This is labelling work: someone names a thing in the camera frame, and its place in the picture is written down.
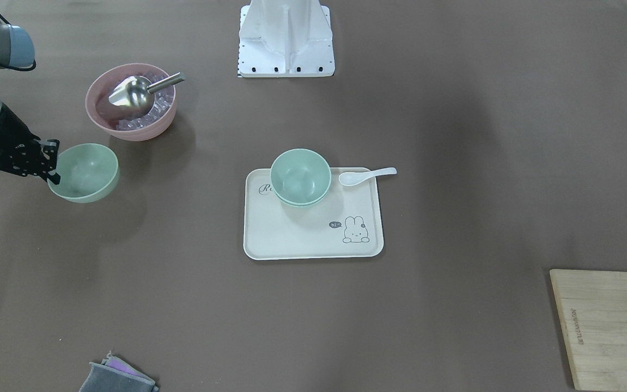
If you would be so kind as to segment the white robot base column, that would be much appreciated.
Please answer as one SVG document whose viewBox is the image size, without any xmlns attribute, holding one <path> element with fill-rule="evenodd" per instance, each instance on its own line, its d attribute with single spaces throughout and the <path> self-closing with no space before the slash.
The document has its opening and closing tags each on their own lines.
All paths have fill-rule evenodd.
<svg viewBox="0 0 627 392">
<path fill-rule="evenodd" d="M 331 13 L 325 5 L 318 1 L 251 1 L 239 15 L 238 77 L 335 74 Z"/>
</svg>

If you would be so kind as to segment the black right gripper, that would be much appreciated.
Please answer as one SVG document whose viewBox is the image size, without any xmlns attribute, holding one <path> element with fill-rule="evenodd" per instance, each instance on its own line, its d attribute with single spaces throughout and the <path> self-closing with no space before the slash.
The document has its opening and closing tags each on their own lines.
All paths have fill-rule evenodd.
<svg viewBox="0 0 627 392">
<path fill-rule="evenodd" d="M 3 105 L 0 111 L 0 171 L 19 176 L 34 175 L 59 185 L 56 172 L 59 139 L 40 140 L 22 120 Z"/>
</svg>

